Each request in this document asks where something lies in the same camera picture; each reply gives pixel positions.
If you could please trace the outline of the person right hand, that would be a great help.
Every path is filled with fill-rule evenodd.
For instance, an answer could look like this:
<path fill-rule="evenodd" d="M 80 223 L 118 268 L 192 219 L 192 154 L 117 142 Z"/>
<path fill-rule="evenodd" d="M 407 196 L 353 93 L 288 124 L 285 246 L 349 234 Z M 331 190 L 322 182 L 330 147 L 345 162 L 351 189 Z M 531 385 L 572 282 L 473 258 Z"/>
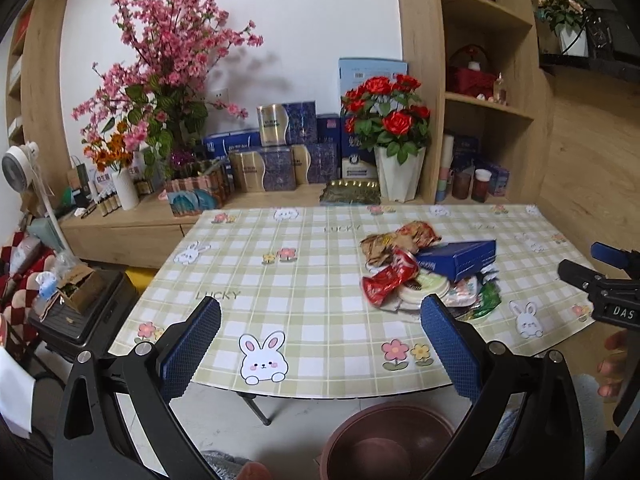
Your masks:
<path fill-rule="evenodd" d="M 627 335 L 626 330 L 619 330 L 605 339 L 604 348 L 610 354 L 598 365 L 598 373 L 605 379 L 598 389 L 601 398 L 614 399 L 620 394 L 626 370 Z"/>

